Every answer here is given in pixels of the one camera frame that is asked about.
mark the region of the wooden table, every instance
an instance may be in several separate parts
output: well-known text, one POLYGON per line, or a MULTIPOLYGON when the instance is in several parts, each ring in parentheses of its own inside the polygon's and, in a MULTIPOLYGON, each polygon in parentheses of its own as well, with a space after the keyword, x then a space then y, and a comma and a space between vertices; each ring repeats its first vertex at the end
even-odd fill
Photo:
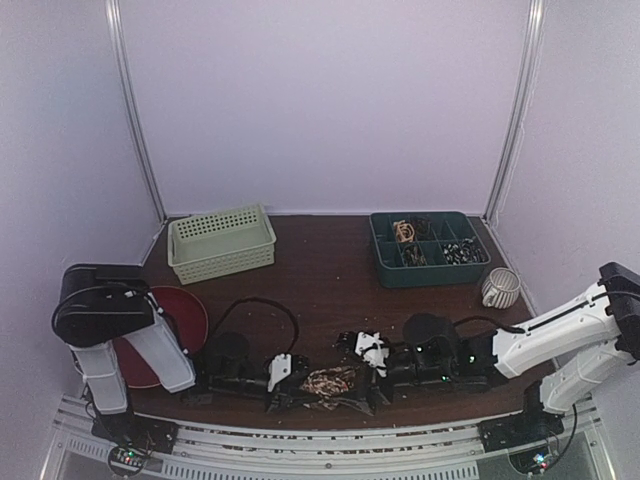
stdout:
MULTIPOLYGON (((380 331, 392 341, 401 340, 402 325, 414 313, 430 312, 451 320, 483 314, 508 324, 530 317, 522 299, 506 311, 484 308, 479 284, 393 290, 381 287, 367 217, 283 216, 271 217, 271 221, 278 236, 275 265, 185 288, 202 300, 211 324, 238 298, 261 296, 286 305, 300 323, 300 339, 294 353, 308 356, 312 368, 340 363, 342 356, 332 348, 340 332, 370 329, 380 331)), ((491 266, 503 266, 504 261, 480 219, 472 221, 491 254, 491 266)), ((144 273, 150 285, 179 285, 167 266, 166 231, 153 249, 144 273)), ((487 324, 472 323, 462 327, 460 333, 473 335, 490 328, 487 324)), ((285 350, 292 334, 286 316, 263 305, 239 306, 220 331, 225 330, 247 336, 251 358, 257 365, 285 350)), ((134 391, 133 404, 141 413, 254 428, 426 425, 518 410, 524 389, 552 370, 551 364, 541 365, 508 385, 481 395, 442 394, 427 389, 398 391, 395 403, 381 405, 375 417, 346 407, 332 412, 300 408, 267 415, 259 401, 222 395, 210 406, 184 407, 177 396, 161 388, 134 391)))

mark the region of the red disc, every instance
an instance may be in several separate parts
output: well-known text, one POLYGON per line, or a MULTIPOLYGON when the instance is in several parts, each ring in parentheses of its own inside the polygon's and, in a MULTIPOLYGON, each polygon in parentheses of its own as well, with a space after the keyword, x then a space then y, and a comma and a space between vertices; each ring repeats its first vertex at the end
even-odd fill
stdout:
MULTIPOLYGON (((209 332, 209 319, 202 302, 192 293, 177 287, 153 287, 151 293, 169 315, 176 320, 180 341, 189 353, 202 348, 209 332)), ((151 388, 160 385, 157 375, 140 354, 124 338, 113 340, 124 380, 130 388, 151 388)))

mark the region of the light green basket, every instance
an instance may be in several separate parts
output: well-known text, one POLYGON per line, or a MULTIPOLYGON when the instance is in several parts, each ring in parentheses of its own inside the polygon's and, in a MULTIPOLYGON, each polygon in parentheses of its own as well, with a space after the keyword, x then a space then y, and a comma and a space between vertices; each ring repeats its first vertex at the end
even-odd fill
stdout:
POLYGON ((167 256, 186 285, 271 265, 275 243, 264 208, 251 205, 171 222, 167 256))

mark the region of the striped mug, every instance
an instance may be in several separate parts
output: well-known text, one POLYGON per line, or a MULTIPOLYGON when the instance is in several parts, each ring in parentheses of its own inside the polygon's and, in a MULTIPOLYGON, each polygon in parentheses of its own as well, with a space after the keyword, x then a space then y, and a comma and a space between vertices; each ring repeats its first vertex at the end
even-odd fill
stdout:
POLYGON ((512 306, 520 295, 520 278, 508 268, 495 268, 482 284, 482 304, 485 307, 505 309, 512 306))

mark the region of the wire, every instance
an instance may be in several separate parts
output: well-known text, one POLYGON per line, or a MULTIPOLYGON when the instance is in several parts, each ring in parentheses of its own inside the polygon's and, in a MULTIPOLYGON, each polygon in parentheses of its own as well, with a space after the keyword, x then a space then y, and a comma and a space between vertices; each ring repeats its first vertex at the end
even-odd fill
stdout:
MULTIPOLYGON (((635 292, 625 292, 623 290, 612 290, 612 291, 607 291, 607 292, 602 292, 599 293, 598 295, 595 295, 593 298, 591 298, 591 302, 595 302, 596 300, 600 300, 603 297, 607 297, 610 295, 621 295, 621 296, 625 296, 625 297, 630 297, 630 298, 635 298, 636 300, 640 300, 640 294, 635 293, 635 292)), ((534 325, 533 327, 529 328, 529 331, 532 330, 536 330, 538 328, 544 327, 545 325, 549 325, 551 322, 555 322, 556 320, 575 312, 576 310, 580 310, 581 308, 586 307, 587 305, 590 304, 589 300, 585 300, 582 303, 579 303, 577 305, 574 305, 573 307, 565 310, 564 312, 560 312, 556 315, 554 315, 551 318, 547 318, 546 320, 538 323, 537 325, 534 325)))
POLYGON ((495 327, 501 328, 502 330, 504 330, 505 332, 508 332, 508 333, 516 333, 516 334, 526 333, 526 331, 523 328, 511 327, 511 326, 506 325, 506 324, 504 324, 502 322, 499 322, 498 320, 495 320, 495 319, 493 319, 491 317, 485 317, 485 316, 482 316, 482 315, 473 315, 472 317, 463 318, 462 320, 458 320, 457 322, 454 322, 453 326, 454 326, 454 328, 458 328, 459 326, 464 325, 465 323, 470 323, 470 322, 475 322, 475 321, 482 321, 482 322, 491 323, 495 327))
POLYGON ((565 445, 560 455, 558 455, 558 457, 553 461, 553 463, 551 463, 551 465, 549 465, 545 469, 545 471, 548 472, 549 470, 551 470, 560 462, 560 460, 564 458, 564 456, 569 451, 569 447, 571 446, 571 442, 573 442, 573 438, 576 436, 577 429, 578 429, 578 409, 576 408, 576 404, 574 403, 573 404, 573 429, 571 430, 571 435, 569 436, 569 440, 567 441, 567 444, 565 445))
POLYGON ((218 329, 220 328, 220 326, 225 322, 227 317, 229 317, 231 312, 238 305, 242 305, 243 303, 263 303, 265 305, 269 305, 269 306, 271 306, 273 308, 276 308, 276 309, 280 310, 281 312, 284 312, 284 313, 287 314, 287 317, 289 317, 289 321, 291 322, 291 325, 293 326, 293 337, 291 338, 291 344, 289 345, 289 348, 287 348, 285 353, 291 353, 291 350, 293 350, 293 347, 296 345, 296 343, 298 343, 298 337, 300 336, 300 325, 298 323, 298 319, 293 314, 293 312, 291 310, 289 310, 287 307, 285 307, 284 305, 282 305, 279 302, 276 302, 275 300, 270 300, 268 298, 247 297, 247 298, 241 298, 239 300, 236 300, 222 314, 222 317, 220 317, 220 320, 218 320, 218 322, 214 325, 213 329, 209 333, 209 337, 213 337, 215 335, 215 333, 218 331, 218 329))

